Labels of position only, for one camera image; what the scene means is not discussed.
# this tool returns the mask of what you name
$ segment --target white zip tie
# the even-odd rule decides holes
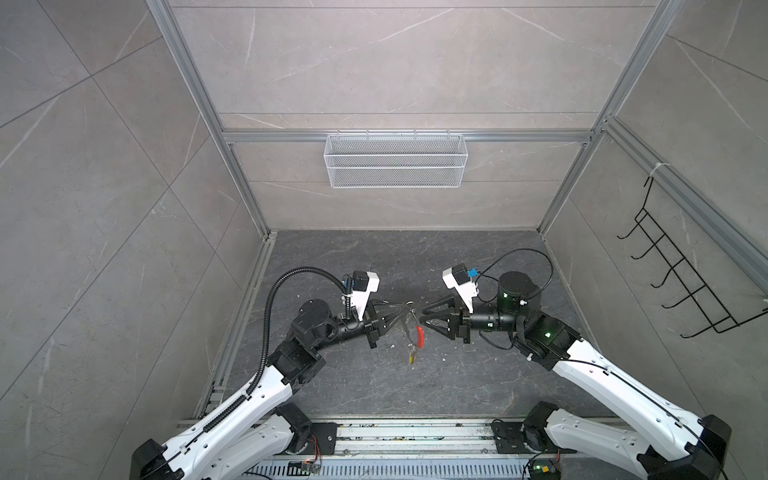
[[[665,164],[665,163],[663,163],[663,162],[656,162],[656,166],[654,167],[654,169],[653,169],[653,170],[651,170],[651,171],[650,171],[650,173],[648,174],[648,177],[653,177],[653,175],[654,175],[654,173],[656,172],[656,170],[657,170],[657,169],[658,169],[660,166],[662,166],[662,165],[667,165],[668,167],[671,167],[671,166],[672,166],[672,164]]]

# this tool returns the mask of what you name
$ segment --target wire mesh basket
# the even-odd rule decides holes
[[[460,134],[334,134],[323,156],[333,188],[458,187],[467,146]]]

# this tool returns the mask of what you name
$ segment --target dark marble work surface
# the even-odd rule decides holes
[[[228,386],[237,388],[256,372],[266,294],[274,280],[291,268],[317,266],[339,278],[353,270],[377,272],[381,284],[374,297],[413,301],[420,309],[449,293],[442,282],[443,269],[462,261],[468,268],[484,268],[516,247],[545,251],[534,231],[281,231]],[[507,270],[526,272],[539,284],[549,273],[543,257],[526,252],[506,257],[489,274]],[[481,279],[481,296],[489,298],[495,288],[492,280]],[[320,276],[299,275],[283,284],[273,305],[270,350],[284,339],[301,304],[313,298],[325,300],[334,313],[343,308],[338,289]],[[583,331],[556,273],[543,293],[541,307]],[[516,350],[494,349],[477,336],[470,345],[451,342],[424,330],[425,346],[413,365],[409,365],[409,341],[400,326],[383,337],[376,349],[369,349],[366,339],[359,338],[322,350],[327,365],[293,400],[310,416],[524,416],[540,400],[577,415],[612,415],[579,387],[528,362]],[[508,345],[506,334],[490,337]]]

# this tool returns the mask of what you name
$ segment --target vertical metal post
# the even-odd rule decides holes
[[[566,173],[565,178],[563,178],[560,188],[558,188],[552,202],[549,204],[549,208],[544,213],[541,222],[539,222],[537,230],[541,235],[545,235],[552,226],[554,219],[571,194],[576,181],[589,163],[595,148],[600,144],[600,140],[605,135],[604,123],[608,118],[616,116],[616,113],[618,113],[621,106],[627,100],[632,87],[637,83],[637,79],[664,39],[664,35],[667,33],[670,25],[672,25],[672,21],[677,16],[680,8],[682,8],[683,3],[685,3],[685,0],[661,0],[654,9],[654,13],[650,17],[648,25],[646,25],[640,41],[637,43],[637,47],[635,47],[629,62],[621,72],[616,86],[614,86],[614,90],[608,96],[608,100],[603,105],[598,119],[595,121],[592,128],[591,141],[579,151],[574,163]]]
[[[181,76],[184,78],[184,82],[192,94],[197,109],[200,111],[200,115],[203,118],[210,135],[216,144],[216,148],[219,150],[224,163],[227,165],[227,169],[232,175],[237,190],[240,192],[240,196],[243,198],[243,202],[248,209],[253,223],[259,230],[259,234],[263,239],[269,234],[270,230],[266,225],[264,216],[259,209],[259,205],[256,202],[256,198],[253,196],[253,191],[250,189],[248,180],[246,179],[243,168],[240,166],[240,162],[237,161],[234,152],[230,145],[224,140],[223,128],[219,117],[214,110],[214,104],[210,100],[210,96],[203,85],[203,80],[200,78],[200,73],[195,68],[192,55],[189,52],[187,43],[184,41],[184,37],[181,35],[178,23],[174,13],[171,11],[171,7],[168,5],[167,0],[147,0],[152,16],[157,23],[157,27],[163,34],[170,54],[173,55],[176,64],[179,67]]]

